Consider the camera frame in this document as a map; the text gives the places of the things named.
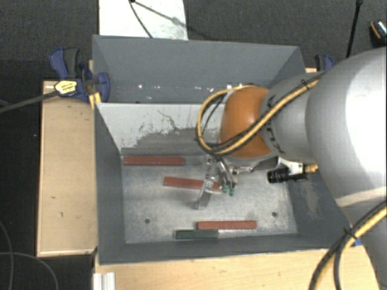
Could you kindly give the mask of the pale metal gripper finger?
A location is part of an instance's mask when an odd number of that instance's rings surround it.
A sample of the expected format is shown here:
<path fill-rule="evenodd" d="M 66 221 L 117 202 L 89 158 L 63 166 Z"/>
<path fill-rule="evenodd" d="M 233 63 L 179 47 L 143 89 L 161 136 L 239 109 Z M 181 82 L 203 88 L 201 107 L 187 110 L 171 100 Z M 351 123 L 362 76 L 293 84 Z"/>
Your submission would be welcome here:
<path fill-rule="evenodd" d="M 200 195 L 200 209 L 204 209 L 208 206 L 212 195 L 213 195 L 213 183 L 205 182 Z"/>
<path fill-rule="evenodd" d="M 195 202 L 194 209 L 196 210 L 205 209 L 208 206 L 210 199 L 211 199 L 211 182 L 204 181 L 200 195 L 197 201 Z"/>

